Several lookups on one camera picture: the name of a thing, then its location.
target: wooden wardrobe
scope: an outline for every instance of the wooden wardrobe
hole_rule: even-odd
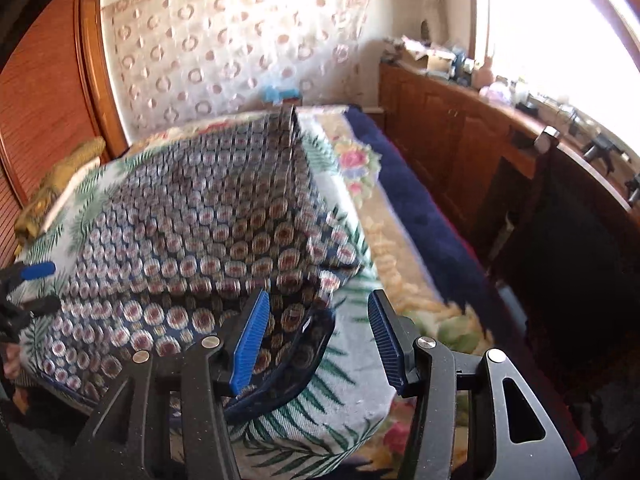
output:
[[[104,162],[126,149],[119,121],[113,123],[115,106],[100,102],[113,101],[106,69],[96,70],[100,60],[91,60],[99,22],[82,26],[84,16],[89,24],[99,20],[95,6],[95,0],[53,0],[0,73],[0,267],[14,255],[16,217],[52,164],[94,136],[107,142]]]

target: pink vase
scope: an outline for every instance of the pink vase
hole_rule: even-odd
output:
[[[471,78],[471,86],[473,88],[479,90],[495,82],[495,75],[492,70],[493,64],[494,59],[492,57],[486,56],[484,58],[484,65],[476,70]]]

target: patterned curtain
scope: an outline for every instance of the patterned curtain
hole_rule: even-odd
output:
[[[265,86],[306,104],[353,101],[369,0],[119,0],[103,9],[131,142],[260,107]]]

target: navy blue blanket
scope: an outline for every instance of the navy blue blanket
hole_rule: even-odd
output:
[[[473,306],[482,326],[491,330],[551,416],[569,450],[580,447],[580,436],[560,395],[536,366],[516,323],[484,276],[471,248],[449,224],[427,189],[375,122],[355,107],[346,113],[355,136],[382,156],[380,184],[412,238],[433,283],[445,302]]]

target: green leaf pattern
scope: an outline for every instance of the green leaf pattern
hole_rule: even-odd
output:
[[[336,330],[302,393],[272,413],[229,428],[241,475],[255,480],[304,479],[329,473],[376,431],[394,396],[386,383],[370,325],[365,322],[368,295],[382,285],[363,229],[344,181],[337,175],[330,143],[303,137],[303,145],[319,191],[345,226],[363,266],[334,294]],[[55,275],[21,285],[12,298],[27,301],[60,291],[111,190],[138,164],[165,148],[149,148],[89,173],[52,228],[21,255],[28,262],[53,261]],[[22,343],[32,371],[41,365],[44,333],[51,321],[52,317],[39,319],[23,331]],[[363,384],[367,385],[366,394]],[[180,435],[173,433],[171,438]]]

